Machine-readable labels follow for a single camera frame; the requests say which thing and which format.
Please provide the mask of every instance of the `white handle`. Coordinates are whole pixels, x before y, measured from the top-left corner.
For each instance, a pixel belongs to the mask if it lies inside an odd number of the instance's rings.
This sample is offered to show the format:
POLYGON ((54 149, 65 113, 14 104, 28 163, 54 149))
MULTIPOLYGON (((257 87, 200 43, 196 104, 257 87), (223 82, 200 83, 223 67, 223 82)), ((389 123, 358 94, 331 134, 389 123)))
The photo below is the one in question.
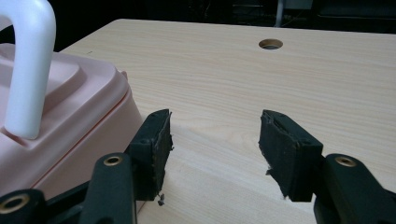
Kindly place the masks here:
POLYGON ((34 139, 50 72, 55 15, 47 0, 0 0, 0 19, 2 16, 14 25, 16 40, 5 128, 19 137, 34 139))

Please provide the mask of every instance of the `round hole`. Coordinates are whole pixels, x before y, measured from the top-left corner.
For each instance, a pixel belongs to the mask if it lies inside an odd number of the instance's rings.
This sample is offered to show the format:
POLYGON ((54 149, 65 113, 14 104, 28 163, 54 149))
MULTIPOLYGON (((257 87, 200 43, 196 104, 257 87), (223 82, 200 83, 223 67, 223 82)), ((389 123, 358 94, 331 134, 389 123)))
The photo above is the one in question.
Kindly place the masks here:
POLYGON ((354 167, 356 166, 356 162, 354 162, 352 159, 347 158, 347 157, 336 157, 335 161, 337 161, 339 164, 347 167, 354 167))
POLYGON ((23 208, 29 203, 29 195, 20 194, 0 203, 0 214, 9 214, 23 208))
POLYGON ((259 46, 262 49, 280 49, 283 43, 278 39, 264 39, 260 41, 259 46))
POLYGON ((106 166, 115 166, 118 165, 122 162, 122 158, 118 157, 118 156, 114 156, 114 157, 109 157, 107 159, 105 159, 104 164, 106 166))

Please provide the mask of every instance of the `pink box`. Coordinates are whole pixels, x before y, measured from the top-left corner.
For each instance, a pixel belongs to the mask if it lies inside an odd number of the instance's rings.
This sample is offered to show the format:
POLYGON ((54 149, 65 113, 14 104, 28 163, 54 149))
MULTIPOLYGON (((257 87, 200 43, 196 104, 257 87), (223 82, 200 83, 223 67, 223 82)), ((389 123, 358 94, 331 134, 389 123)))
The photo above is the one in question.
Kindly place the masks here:
POLYGON ((0 195, 36 188, 49 199, 88 181, 100 157, 124 151, 142 119, 125 74, 112 64, 53 53, 38 137, 9 133, 14 54, 14 45, 0 45, 0 195))

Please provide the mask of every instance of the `light wood surface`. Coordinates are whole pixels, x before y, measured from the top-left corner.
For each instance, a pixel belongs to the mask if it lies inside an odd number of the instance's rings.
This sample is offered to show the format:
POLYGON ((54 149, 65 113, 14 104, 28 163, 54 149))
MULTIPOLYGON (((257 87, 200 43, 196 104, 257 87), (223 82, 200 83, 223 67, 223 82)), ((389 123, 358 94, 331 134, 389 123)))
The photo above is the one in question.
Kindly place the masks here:
POLYGON ((173 112, 165 206, 146 203, 139 223, 315 223, 312 203, 265 175, 264 108, 396 191, 395 35, 121 20, 64 52, 127 71, 142 116, 173 112), (261 49, 266 38, 283 47, 261 49))

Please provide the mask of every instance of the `hole in table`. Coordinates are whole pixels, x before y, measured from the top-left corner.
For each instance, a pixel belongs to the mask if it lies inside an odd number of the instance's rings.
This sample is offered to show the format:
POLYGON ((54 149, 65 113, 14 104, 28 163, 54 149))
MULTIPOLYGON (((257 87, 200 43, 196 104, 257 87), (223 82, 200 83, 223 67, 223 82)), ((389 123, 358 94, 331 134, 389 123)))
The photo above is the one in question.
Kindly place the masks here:
POLYGON ((283 43, 278 39, 264 39, 260 41, 259 46, 262 49, 280 49, 283 43))

